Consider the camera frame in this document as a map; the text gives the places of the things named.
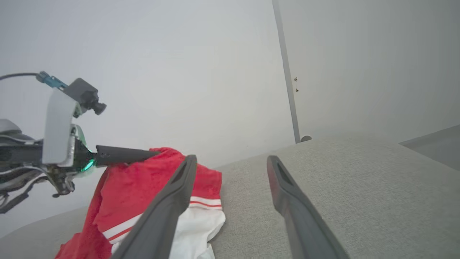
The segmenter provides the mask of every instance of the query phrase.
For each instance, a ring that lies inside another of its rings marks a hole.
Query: gray floor
[[[400,144],[460,171],[460,125]]]

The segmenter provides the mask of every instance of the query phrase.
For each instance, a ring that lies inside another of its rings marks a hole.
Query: blue connector
[[[63,90],[64,88],[68,87],[68,85],[63,83],[61,80],[55,77],[51,77],[45,71],[38,73],[38,75],[35,76],[35,78],[37,78],[39,82],[49,85],[51,88],[58,88],[60,90]]]

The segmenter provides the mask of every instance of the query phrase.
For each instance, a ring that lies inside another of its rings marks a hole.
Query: gray vertical strip
[[[286,79],[287,97],[289,98],[289,106],[291,108],[292,126],[294,129],[294,139],[296,143],[300,143],[299,123],[297,121],[297,113],[295,111],[294,91],[292,88],[291,71],[289,69],[288,50],[286,49],[286,39],[284,39],[283,23],[281,21],[281,12],[278,0],[272,0],[273,10],[275,11],[276,27],[278,28],[278,38],[280,39],[281,58],[283,59],[284,77]]]

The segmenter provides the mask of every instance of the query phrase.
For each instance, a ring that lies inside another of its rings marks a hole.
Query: white stripe
[[[114,240],[110,240],[109,243],[110,243],[110,244],[118,243],[118,242],[122,241],[123,238],[125,238],[128,234],[129,234],[129,231],[126,232],[126,233],[124,233],[124,234],[122,234],[121,236],[115,238]]]
[[[211,199],[205,199],[205,198],[197,197],[197,196],[190,197],[190,201],[198,201],[198,202],[208,204],[208,205],[212,205],[212,206],[213,205],[222,205],[222,203],[220,202],[220,199],[211,200]]]
[[[192,207],[198,207],[198,208],[207,209],[207,210],[222,210],[222,206],[209,207],[209,206],[206,206],[200,203],[190,203],[189,208],[192,208]]]
[[[119,224],[119,225],[116,225],[115,227],[107,230],[107,231],[104,231],[103,234],[105,236],[105,238],[109,239],[113,236],[115,236],[116,234],[122,232],[123,230],[126,230],[132,226],[134,226],[136,224],[136,222],[139,220],[139,218],[142,216],[142,214],[140,215],[137,215],[133,218],[130,218],[129,220]]]

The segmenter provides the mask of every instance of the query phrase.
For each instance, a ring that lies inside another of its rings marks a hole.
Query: white fabric
[[[207,242],[215,237],[224,222],[225,214],[222,207],[191,203],[179,216],[169,258],[213,259],[213,248]],[[117,242],[112,246],[112,253],[117,250],[126,235],[127,233],[116,239]]]

